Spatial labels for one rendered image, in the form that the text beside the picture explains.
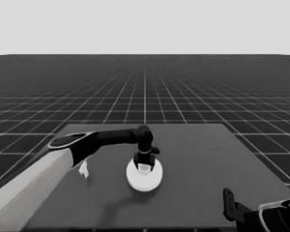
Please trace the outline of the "small white T-shaped piece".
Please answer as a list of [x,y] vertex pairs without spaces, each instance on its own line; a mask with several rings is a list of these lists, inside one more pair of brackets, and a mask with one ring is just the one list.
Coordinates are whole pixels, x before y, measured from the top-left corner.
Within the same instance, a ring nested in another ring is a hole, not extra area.
[[84,162],[82,162],[82,164],[80,165],[79,170],[78,170],[79,174],[83,175],[85,178],[89,177],[89,171],[88,171],[87,165],[88,165],[88,163],[85,160]]

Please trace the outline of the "large thick white disc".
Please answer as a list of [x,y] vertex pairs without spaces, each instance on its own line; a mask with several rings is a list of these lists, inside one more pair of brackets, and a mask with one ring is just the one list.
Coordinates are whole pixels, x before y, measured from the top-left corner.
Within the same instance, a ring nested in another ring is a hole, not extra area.
[[155,167],[139,163],[138,169],[131,160],[126,168],[126,175],[130,186],[138,191],[151,191],[157,188],[162,180],[163,169],[160,161],[155,159]]

